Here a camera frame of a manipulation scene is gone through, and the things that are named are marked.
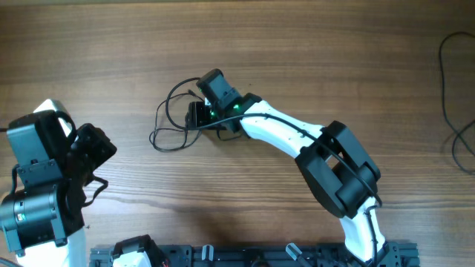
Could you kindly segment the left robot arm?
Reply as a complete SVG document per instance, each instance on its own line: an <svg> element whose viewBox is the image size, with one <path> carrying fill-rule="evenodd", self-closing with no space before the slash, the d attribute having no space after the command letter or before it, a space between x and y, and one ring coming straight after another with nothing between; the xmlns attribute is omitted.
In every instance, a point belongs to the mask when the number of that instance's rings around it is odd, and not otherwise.
<svg viewBox="0 0 475 267"><path fill-rule="evenodd" d="M94 171L116 147L100 128L86 123L65 133L64 111L40 111L12 121L7 138L17 163L12 188L1 202L1 231L21 266L86 266L82 209L84 188L108 181Z"/></svg>

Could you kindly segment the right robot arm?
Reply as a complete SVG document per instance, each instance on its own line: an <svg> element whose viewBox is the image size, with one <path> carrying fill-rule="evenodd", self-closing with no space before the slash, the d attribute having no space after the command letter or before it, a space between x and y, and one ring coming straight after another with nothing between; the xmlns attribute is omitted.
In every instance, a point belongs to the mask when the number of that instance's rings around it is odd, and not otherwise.
<svg viewBox="0 0 475 267"><path fill-rule="evenodd" d="M188 129L240 133L292 157L314 198L339 219L348 252L363 266L380 263L385 238L375 210L382 204L381 172L345 124L295 119L253 93L241 95L219 69L193 81L205 102L189 113Z"/></svg>

